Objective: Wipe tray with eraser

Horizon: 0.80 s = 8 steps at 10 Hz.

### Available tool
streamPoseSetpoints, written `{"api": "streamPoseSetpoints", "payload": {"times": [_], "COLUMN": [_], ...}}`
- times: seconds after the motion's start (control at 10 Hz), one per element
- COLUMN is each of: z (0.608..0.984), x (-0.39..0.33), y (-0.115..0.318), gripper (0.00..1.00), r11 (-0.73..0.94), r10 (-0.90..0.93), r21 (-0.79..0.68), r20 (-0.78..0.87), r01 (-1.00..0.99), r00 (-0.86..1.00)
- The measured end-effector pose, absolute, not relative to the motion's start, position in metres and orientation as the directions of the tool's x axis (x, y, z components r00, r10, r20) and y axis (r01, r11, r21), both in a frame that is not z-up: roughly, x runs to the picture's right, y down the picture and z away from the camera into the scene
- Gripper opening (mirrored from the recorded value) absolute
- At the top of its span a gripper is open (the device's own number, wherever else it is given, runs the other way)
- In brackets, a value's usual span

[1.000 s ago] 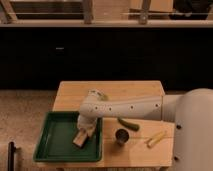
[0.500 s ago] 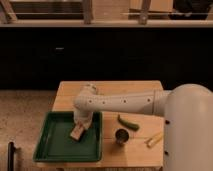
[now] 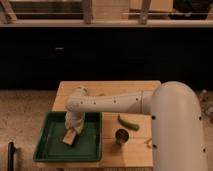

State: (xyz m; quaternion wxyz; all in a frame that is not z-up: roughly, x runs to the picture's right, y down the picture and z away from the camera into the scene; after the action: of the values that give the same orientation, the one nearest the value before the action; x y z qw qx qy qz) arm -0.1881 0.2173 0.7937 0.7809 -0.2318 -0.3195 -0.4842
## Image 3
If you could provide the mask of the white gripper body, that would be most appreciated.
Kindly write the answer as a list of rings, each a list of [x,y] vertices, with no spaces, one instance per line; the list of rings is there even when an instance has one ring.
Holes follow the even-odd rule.
[[[74,129],[77,133],[81,133],[84,126],[85,114],[67,112],[65,115],[65,127],[67,129]]]

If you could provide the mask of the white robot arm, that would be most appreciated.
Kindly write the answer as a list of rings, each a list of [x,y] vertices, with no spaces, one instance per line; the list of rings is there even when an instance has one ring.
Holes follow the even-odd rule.
[[[153,171],[208,171],[200,102],[182,82],[108,96],[91,96],[80,86],[68,96],[65,108],[65,127],[77,133],[82,132],[87,113],[149,114]]]

